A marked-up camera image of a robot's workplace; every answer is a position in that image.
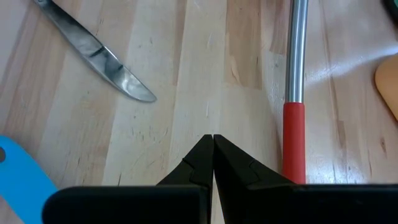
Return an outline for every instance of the metal rod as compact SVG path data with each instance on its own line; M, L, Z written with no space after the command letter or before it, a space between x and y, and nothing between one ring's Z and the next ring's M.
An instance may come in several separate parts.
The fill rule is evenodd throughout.
M303 103L308 0L292 0L287 48L285 102Z

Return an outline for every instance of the metal knife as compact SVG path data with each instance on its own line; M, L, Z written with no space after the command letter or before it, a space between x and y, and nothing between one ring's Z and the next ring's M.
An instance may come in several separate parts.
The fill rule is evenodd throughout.
M156 96L93 34L52 0L34 0L61 34L98 74L127 96L154 102Z

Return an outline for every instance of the wooden table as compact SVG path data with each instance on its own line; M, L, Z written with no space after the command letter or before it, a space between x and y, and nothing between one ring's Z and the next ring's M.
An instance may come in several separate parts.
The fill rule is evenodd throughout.
M280 171L289 1L56 2L158 97L126 98L31 0L1 1L1 134L57 187L154 185L207 133ZM373 85L377 65L396 52L380 1L310 0L307 182L398 181L397 123ZM0 223L18 222L0 200Z

